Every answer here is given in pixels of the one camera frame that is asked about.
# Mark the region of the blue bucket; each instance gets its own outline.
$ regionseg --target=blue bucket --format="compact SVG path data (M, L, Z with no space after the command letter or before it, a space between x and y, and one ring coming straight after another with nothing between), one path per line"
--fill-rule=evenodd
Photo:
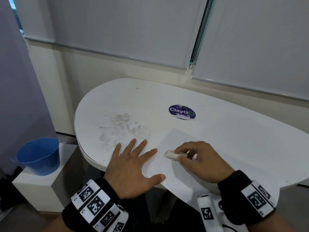
M56 138L38 138L29 141L18 150L16 159L28 166L36 175L51 174L60 166L59 141Z

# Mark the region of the black pants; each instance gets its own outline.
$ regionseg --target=black pants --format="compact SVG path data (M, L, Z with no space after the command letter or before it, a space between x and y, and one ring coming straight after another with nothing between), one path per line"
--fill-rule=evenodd
M200 213L180 199L176 200L168 220L162 225L151 224L144 194L135 199L123 200L122 207L129 213L123 232L206 231Z

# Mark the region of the person's left hand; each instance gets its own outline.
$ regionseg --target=person's left hand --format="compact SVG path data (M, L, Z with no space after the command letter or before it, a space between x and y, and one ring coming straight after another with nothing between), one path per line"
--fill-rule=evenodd
M104 178L120 199L132 199L137 197L150 190L151 187L160 184L166 178L164 174L157 174L150 178L144 177L141 172L142 166L156 154L158 150L152 149L139 156L146 146L147 140L145 139L142 141L141 144L132 151L135 143L136 139L133 139L120 156L119 151L121 144L117 144L104 175Z

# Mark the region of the bucket rim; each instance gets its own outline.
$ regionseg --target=bucket rim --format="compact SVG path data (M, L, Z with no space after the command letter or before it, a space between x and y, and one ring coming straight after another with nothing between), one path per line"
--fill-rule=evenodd
M29 161L29 162L21 162L21 161L19 161L18 158L17 158L17 156L18 156L18 153L19 153L19 151L21 150L21 148L23 148L23 147L24 147L25 145L27 145L28 143L33 142L33 141L38 140L38 139L54 139L54 140L56 140L56 141L58 142L58 146L57 146L57 148L55 148L55 150L54 150L53 152L51 152L48 156L42 157L42 158L40 158L40 159L38 159L38 160ZM16 160L17 160L19 163L21 163L21 164L30 164L30 163L37 162L37 161L43 160L43 159L45 159L45 158L51 156L53 153L55 153L55 151L56 151L58 148L59 148L59 140L58 140L57 138L53 138L53 137L36 138L36 139L32 139L32 140L26 142L25 144L23 144L23 146L20 147L20 148L18 149L15 158L16 158Z

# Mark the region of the white paper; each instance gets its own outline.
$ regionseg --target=white paper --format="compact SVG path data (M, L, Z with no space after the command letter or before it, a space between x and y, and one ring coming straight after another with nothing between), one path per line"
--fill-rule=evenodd
M203 139L195 138L179 129L173 128L158 145L157 154L144 165L143 170L147 173L148 177L155 174L164 174L166 179L162 182L162 185L179 199L196 210L199 210L197 198L209 192L220 194L217 184L211 184L200 180L177 161L164 157L166 151L175 150L181 144L189 141L203 141ZM256 166L221 152L219 148L214 146L213 148L233 169L240 169L248 175L250 179L257 180L278 202L280 188L273 176Z

